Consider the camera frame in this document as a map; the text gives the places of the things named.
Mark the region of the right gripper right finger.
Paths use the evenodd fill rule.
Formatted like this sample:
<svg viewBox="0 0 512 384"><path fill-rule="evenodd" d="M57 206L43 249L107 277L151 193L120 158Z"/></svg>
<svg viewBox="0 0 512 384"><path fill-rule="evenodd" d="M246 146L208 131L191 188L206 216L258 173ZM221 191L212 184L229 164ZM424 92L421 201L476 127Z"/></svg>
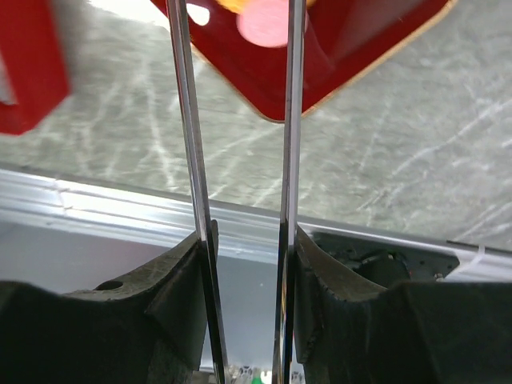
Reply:
<svg viewBox="0 0 512 384"><path fill-rule="evenodd" d="M508 383L511 286L382 287L298 232L294 336L308 383Z"/></svg>

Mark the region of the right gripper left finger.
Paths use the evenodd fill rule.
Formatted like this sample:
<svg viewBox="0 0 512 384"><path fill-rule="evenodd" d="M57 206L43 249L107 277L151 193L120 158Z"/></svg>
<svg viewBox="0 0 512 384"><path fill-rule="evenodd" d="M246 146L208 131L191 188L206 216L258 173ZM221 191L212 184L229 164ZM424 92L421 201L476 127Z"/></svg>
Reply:
<svg viewBox="0 0 512 384"><path fill-rule="evenodd" d="M207 316L195 234L92 290L1 284L4 383L188 383Z"/></svg>

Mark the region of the red cookie box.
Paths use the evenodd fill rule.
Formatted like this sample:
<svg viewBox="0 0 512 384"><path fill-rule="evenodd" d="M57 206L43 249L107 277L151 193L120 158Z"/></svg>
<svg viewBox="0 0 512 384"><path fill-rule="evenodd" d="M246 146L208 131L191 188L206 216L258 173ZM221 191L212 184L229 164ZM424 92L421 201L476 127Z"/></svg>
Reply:
<svg viewBox="0 0 512 384"><path fill-rule="evenodd" d="M1 2L1 66L13 98L1 103L3 134L32 130L70 94L50 1Z"/></svg>

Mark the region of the metal tongs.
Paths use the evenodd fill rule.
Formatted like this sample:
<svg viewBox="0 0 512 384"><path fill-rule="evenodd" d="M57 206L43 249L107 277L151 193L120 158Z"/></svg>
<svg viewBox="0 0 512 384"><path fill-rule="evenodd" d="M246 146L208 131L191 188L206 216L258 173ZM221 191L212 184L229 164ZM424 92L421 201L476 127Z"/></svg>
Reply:
<svg viewBox="0 0 512 384"><path fill-rule="evenodd" d="M186 2L168 1L166 2L166 11L170 24L194 221L202 251L202 280L214 373L218 383L226 383L229 364L222 320L217 252L213 244L213 222L210 216ZM273 383L288 383L291 379L306 2L290 1L288 3L287 27L282 200L271 376Z"/></svg>

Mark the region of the pink round cookie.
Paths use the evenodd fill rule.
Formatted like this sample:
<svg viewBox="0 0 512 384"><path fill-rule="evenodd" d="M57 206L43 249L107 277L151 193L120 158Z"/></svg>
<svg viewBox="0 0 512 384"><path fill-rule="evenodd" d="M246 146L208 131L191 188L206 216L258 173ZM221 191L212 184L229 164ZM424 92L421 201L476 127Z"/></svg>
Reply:
<svg viewBox="0 0 512 384"><path fill-rule="evenodd" d="M256 46L284 47L288 42L289 3L281 0L248 1L237 16L241 36Z"/></svg>

